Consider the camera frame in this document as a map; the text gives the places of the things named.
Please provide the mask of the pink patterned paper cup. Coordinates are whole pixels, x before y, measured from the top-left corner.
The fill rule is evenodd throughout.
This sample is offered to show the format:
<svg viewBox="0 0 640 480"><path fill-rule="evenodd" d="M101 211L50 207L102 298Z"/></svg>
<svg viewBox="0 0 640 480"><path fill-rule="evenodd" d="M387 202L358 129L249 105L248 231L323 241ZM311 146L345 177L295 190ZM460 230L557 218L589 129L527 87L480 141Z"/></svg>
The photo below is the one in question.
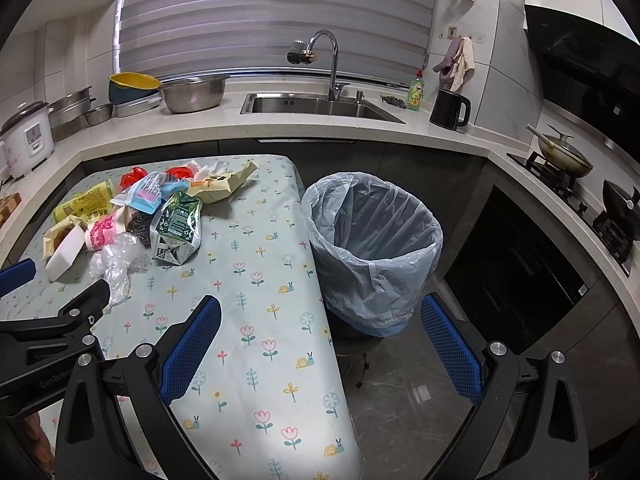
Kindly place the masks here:
<svg viewBox="0 0 640 480"><path fill-rule="evenodd" d="M114 237L126 231L126 209L118 207L105 217L88 225L85 232L85 243L89 250L95 252L112 244Z"/></svg>

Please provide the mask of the yellow green snack bag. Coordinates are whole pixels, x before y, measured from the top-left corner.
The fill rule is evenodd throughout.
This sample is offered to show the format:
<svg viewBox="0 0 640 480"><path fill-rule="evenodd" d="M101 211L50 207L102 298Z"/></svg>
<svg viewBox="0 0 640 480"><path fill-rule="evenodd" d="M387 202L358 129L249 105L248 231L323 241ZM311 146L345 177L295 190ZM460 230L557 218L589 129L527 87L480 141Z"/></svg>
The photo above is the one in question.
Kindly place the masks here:
<svg viewBox="0 0 640 480"><path fill-rule="evenodd" d="M58 223L67 217L77 217L87 224L95 222L112 211L113 196L112 182L110 180L99 182L86 192L74 195L70 200L56 206L53 211L53 220Z"/></svg>

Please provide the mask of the steel wool scrubber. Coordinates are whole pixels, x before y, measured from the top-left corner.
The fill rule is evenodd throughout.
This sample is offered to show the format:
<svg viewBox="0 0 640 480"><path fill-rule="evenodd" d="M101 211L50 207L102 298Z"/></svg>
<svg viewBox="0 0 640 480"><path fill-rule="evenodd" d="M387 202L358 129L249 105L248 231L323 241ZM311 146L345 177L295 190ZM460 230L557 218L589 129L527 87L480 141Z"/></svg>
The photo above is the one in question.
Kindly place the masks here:
<svg viewBox="0 0 640 480"><path fill-rule="evenodd" d="M140 240L144 248L151 247L151 223L152 214L146 214L142 211L133 210L127 221L126 231Z"/></svg>

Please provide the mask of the red plastic bag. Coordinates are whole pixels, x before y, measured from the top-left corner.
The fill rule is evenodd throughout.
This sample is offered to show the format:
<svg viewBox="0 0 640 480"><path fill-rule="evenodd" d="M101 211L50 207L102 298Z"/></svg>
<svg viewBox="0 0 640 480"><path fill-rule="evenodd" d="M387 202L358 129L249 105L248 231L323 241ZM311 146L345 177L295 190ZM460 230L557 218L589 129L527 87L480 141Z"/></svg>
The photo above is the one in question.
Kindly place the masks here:
<svg viewBox="0 0 640 480"><path fill-rule="evenodd" d="M144 168L134 167L120 177L119 187L122 191L125 191L127 188L130 188L131 185L134 185L147 175L148 172Z"/></svg>

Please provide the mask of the blue white pink snack wrapper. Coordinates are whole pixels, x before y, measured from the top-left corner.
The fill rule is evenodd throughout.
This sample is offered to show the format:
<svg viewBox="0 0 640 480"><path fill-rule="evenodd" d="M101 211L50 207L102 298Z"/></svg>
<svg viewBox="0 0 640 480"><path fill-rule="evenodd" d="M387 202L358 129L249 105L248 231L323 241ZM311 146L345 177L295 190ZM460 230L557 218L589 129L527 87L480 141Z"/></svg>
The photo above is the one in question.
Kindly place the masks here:
<svg viewBox="0 0 640 480"><path fill-rule="evenodd" d="M189 182L166 172L152 171L111 199L116 207L130 207L145 214L155 214L171 195L185 191Z"/></svg>

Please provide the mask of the beige orange snack bag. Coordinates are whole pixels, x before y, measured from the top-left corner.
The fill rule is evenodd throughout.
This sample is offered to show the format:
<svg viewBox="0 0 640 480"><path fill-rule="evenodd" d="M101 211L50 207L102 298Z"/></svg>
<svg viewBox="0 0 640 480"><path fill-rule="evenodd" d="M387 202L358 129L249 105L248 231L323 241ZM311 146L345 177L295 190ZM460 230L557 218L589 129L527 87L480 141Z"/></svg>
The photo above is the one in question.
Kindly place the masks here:
<svg viewBox="0 0 640 480"><path fill-rule="evenodd" d="M186 194L205 205L221 202L231 197L257 169L258 166L252 160L246 162L241 169L226 174L204 167L189 182Z"/></svg>

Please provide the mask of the white paper towel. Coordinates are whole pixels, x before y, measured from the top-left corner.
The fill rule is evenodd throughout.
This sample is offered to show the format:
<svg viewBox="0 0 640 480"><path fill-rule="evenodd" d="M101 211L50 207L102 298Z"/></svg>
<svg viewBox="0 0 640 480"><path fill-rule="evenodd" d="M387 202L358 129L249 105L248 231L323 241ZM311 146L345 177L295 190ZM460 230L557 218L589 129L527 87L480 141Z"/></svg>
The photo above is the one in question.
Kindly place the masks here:
<svg viewBox="0 0 640 480"><path fill-rule="evenodd" d="M186 164L186 168L192 171L193 180L204 180L221 174L228 174L229 165L228 162L221 159L215 159L213 162L201 165L196 160L191 160Z"/></svg>

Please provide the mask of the white box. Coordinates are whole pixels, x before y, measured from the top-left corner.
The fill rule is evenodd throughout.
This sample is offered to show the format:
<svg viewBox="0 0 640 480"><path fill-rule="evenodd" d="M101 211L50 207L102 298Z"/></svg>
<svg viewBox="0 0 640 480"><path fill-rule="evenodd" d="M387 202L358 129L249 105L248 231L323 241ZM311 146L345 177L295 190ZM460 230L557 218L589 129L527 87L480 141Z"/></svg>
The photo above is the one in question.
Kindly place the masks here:
<svg viewBox="0 0 640 480"><path fill-rule="evenodd" d="M49 258L44 268L47 278L51 282L57 281L72 266L84 247L85 230L81 226L74 226Z"/></svg>

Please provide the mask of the clear crumpled plastic bag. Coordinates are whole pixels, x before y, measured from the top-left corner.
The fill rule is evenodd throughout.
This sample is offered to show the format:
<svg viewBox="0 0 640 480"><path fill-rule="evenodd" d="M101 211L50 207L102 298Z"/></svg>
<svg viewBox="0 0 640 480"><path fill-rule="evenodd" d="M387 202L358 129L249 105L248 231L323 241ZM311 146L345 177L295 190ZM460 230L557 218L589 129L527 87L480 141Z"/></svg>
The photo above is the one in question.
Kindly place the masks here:
<svg viewBox="0 0 640 480"><path fill-rule="evenodd" d="M152 259L134 234L125 232L114 236L111 244L95 252L89 263L93 281L103 280L110 289L107 307L111 309L127 300L130 292L130 274L144 273Z"/></svg>

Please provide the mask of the green foil snack bag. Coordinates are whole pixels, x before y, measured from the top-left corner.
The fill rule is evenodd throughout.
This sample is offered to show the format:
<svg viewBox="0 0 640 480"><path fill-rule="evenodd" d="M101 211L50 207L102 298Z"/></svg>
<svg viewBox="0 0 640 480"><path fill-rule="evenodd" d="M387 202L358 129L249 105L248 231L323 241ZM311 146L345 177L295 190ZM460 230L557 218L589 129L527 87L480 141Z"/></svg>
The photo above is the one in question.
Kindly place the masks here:
<svg viewBox="0 0 640 480"><path fill-rule="evenodd" d="M201 246L202 202L186 192L172 194L150 225L152 258L181 266Z"/></svg>

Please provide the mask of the small steel bowl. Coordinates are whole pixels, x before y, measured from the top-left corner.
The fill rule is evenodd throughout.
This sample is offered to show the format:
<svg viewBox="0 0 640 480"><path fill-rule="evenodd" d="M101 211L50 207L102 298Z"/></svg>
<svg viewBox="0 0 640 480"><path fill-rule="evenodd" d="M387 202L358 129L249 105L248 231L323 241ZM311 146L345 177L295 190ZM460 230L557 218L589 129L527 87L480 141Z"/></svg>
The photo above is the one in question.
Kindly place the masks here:
<svg viewBox="0 0 640 480"><path fill-rule="evenodd" d="M114 105L112 103L105 103L85 112L84 119L89 127L94 127L110 120L113 112Z"/></svg>

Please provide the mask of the frying pan with lid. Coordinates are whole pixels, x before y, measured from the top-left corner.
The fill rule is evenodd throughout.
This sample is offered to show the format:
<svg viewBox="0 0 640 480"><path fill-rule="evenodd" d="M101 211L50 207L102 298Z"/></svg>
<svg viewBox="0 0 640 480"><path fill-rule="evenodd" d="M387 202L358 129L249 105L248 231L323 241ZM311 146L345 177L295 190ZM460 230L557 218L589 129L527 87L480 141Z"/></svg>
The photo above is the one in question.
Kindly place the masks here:
<svg viewBox="0 0 640 480"><path fill-rule="evenodd" d="M555 138L538 131L532 125L526 125L526 129L538 139L538 148L544 159L568 176L582 178L593 170L593 164L568 142L568 134L559 132Z"/></svg>

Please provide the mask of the stainless steel sink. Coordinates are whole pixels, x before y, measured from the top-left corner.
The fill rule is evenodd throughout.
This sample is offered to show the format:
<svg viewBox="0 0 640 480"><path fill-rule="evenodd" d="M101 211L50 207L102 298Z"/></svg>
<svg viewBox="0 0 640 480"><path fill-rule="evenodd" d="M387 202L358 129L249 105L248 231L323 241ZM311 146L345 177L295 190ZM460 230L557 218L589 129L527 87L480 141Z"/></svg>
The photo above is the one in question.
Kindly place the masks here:
<svg viewBox="0 0 640 480"><path fill-rule="evenodd" d="M330 101L325 96L315 96L314 94L279 92L250 93L246 96L240 113L242 115L299 114L351 117L402 124L401 119L363 99L361 92L357 93L356 98L341 98L337 101Z"/></svg>

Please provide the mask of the dark scrubber by sink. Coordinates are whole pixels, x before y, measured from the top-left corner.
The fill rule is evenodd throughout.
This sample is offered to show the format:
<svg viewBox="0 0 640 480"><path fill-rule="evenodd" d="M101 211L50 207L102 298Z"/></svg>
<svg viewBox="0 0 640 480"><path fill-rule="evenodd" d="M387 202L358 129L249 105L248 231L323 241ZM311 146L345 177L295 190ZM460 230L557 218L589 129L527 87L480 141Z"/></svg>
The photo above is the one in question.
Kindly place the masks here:
<svg viewBox="0 0 640 480"><path fill-rule="evenodd" d="M391 106L396 106L405 110L407 108L407 104L403 99L396 98L396 96L381 96L381 100Z"/></svg>

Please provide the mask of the green dish soap bottle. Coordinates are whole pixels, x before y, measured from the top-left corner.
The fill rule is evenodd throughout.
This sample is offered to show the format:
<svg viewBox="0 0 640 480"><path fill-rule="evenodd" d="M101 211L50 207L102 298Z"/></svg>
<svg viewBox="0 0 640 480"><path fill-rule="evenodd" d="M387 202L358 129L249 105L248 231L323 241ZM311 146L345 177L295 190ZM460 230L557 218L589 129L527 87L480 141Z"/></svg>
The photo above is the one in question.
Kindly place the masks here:
<svg viewBox="0 0 640 480"><path fill-rule="evenodd" d="M423 70L418 70L410 84L407 96L408 110L420 110L424 95Z"/></svg>

